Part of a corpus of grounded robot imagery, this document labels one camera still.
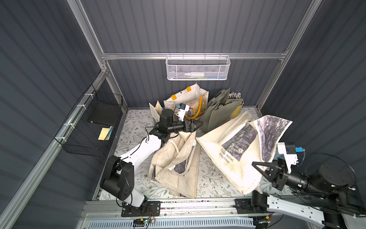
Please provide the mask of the cream tote with purple print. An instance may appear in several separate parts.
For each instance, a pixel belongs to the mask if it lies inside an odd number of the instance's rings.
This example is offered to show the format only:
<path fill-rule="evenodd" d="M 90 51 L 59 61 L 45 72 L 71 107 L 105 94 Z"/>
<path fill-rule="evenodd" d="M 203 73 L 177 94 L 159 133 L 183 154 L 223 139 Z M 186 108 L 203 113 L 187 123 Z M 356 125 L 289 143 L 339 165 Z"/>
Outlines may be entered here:
<path fill-rule="evenodd" d="M 259 191 L 262 175 L 252 162 L 272 162 L 277 143 L 292 121 L 249 112 L 211 130 L 196 140 L 226 178 L 244 195 Z"/>

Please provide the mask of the cream tote bag front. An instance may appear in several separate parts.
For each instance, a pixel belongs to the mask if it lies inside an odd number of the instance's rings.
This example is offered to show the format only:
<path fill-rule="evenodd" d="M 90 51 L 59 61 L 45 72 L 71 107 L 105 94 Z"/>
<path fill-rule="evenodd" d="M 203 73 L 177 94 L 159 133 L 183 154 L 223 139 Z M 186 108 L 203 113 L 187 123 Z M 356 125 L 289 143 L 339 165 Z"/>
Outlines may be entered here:
<path fill-rule="evenodd" d="M 149 169 L 151 182 L 177 197 L 196 198 L 201 146 L 196 132 L 179 132 L 155 152 Z"/>

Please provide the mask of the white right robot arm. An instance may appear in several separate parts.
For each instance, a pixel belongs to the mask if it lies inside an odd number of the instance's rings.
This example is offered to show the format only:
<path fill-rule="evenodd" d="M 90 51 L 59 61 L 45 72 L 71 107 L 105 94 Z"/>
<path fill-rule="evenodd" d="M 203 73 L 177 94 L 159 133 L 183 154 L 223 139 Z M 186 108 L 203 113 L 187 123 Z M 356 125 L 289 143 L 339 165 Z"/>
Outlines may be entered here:
<path fill-rule="evenodd" d="M 297 198 L 309 196 L 312 203 L 297 204 L 254 191 L 251 209 L 258 213 L 278 212 L 310 222 L 323 229 L 349 229 L 347 216 L 365 218 L 366 206 L 357 188 L 354 175 L 331 165 L 322 163 L 316 171 L 307 176 L 289 171 L 285 160 L 274 162 L 253 162 L 255 168 L 272 187 L 282 190 L 288 186 Z"/>

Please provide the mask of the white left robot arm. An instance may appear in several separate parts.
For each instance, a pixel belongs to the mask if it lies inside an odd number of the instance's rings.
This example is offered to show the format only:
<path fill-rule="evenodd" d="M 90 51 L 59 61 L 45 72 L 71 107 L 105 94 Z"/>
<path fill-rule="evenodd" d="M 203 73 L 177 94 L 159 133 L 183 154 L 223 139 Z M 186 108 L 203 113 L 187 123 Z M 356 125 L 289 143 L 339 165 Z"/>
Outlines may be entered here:
<path fill-rule="evenodd" d="M 200 146 L 195 138 L 203 122 L 187 118 L 188 111 L 184 104 L 179 105 L 178 113 L 162 110 L 158 122 L 136 147 L 121 156 L 110 156 L 101 189 L 134 209 L 145 209 L 148 198 L 134 187 L 134 173 L 153 155 L 149 177 L 166 186 L 171 195 L 195 198 L 200 160 Z"/>

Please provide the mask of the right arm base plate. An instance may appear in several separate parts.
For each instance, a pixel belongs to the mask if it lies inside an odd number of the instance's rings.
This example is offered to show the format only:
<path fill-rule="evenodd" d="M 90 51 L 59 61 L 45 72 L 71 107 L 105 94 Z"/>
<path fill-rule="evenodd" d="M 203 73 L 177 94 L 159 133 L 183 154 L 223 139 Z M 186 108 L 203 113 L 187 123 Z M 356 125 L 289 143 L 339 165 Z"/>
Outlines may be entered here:
<path fill-rule="evenodd" d="M 236 198 L 234 199 L 234 208 L 237 214 L 254 214 L 255 211 L 251 206 L 250 198 Z"/>

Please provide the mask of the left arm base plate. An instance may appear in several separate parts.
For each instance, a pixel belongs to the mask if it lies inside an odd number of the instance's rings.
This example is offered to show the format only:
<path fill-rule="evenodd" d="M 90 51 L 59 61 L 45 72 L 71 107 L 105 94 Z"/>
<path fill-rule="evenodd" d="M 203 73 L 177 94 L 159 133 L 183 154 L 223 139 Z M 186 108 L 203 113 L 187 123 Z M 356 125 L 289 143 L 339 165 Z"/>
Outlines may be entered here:
<path fill-rule="evenodd" d="M 160 216 L 161 202 L 147 201 L 140 207 L 133 207 L 129 204 L 123 204 L 121 217 L 157 217 Z"/>

